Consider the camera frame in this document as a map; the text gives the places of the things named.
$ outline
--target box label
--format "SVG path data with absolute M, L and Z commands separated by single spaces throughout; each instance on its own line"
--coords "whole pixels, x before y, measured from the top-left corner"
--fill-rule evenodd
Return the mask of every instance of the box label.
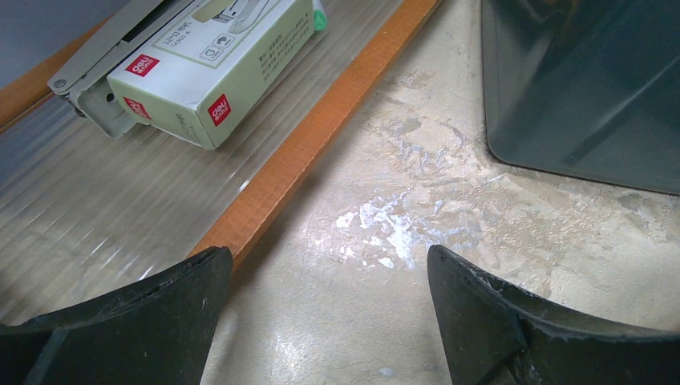
M 144 105 L 142 103 L 125 97 L 123 97 L 123 99 L 125 100 L 125 104 L 127 104 L 137 115 L 145 119 L 153 120 L 151 119 L 151 116 L 148 115 L 147 110 L 144 109 Z
M 208 107 L 208 113 L 210 114 L 215 127 L 224 122 L 231 111 L 232 108 L 229 106 L 229 101 L 227 101 L 225 94 L 222 94 L 212 106 Z
M 156 64 L 158 64 L 158 62 L 158 59 L 152 58 L 151 56 L 140 55 L 134 62 L 125 68 L 125 71 L 144 77 L 156 66 Z

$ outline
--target white stain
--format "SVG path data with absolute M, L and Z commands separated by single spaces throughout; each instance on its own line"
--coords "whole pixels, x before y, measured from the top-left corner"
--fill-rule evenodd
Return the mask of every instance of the white stain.
M 442 209 L 443 206 L 444 206 L 443 201 L 436 201 L 435 202 L 435 208 L 432 209 L 432 213 L 435 214 L 435 215 L 439 214 L 439 211 Z
M 388 257 L 378 259 L 378 262 L 382 263 L 388 269 L 394 269 L 395 263 Z
M 379 225 L 382 233 L 386 236 L 386 240 L 395 248 L 397 257 L 406 263 L 408 269 L 412 270 L 415 269 L 415 262 L 411 253 L 411 245 L 416 241 L 417 233 L 413 226 L 413 220 L 408 213 L 397 214 L 395 212 L 395 208 L 399 206 L 399 202 L 406 194 L 406 192 L 403 192 L 398 197 L 393 195 L 391 201 L 384 201 L 378 197 L 366 202 L 359 209 L 359 219 L 362 229 Z M 378 207 L 375 204 L 379 205 L 379 202 L 385 204 Z M 372 245 L 383 244 L 376 236 L 371 236 L 370 243 Z
M 383 241 L 381 241 L 380 238 L 376 237 L 375 235 L 371 235 L 370 242 L 368 242 L 368 244 L 373 246 L 382 246 Z
M 341 229 L 346 229 L 350 227 L 350 223 L 352 223 L 352 220 L 354 217 L 356 217 L 357 213 L 352 213 L 348 212 L 345 215 L 341 215 L 337 220 L 335 220 L 335 225 Z

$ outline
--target stapler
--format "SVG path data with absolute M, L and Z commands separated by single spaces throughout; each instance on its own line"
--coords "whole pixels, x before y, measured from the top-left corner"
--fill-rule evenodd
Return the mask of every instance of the stapler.
M 319 0 L 314 4 L 315 30 L 326 28 Z M 269 0 L 132 0 L 87 40 L 49 80 L 51 90 L 79 116 L 108 136 L 121 137 L 137 122 L 116 99 L 107 75 L 188 7 L 199 8 L 198 22 L 227 23 L 226 32 L 240 34 L 260 18 Z

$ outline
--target concrete floor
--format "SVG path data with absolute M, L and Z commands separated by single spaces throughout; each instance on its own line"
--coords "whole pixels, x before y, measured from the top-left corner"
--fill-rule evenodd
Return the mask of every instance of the concrete floor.
M 443 2 L 249 256 L 203 383 L 450 383 L 432 244 L 566 306 L 680 328 L 677 197 L 489 155 L 479 12 Z

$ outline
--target white cardboard box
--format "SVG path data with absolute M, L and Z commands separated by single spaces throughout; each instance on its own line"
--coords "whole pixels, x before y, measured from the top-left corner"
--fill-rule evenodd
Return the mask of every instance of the white cardboard box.
M 234 1 L 197 0 L 107 77 L 138 122 L 207 149 L 227 139 L 314 32 L 311 0 L 238 0 L 221 12 L 219 2 Z

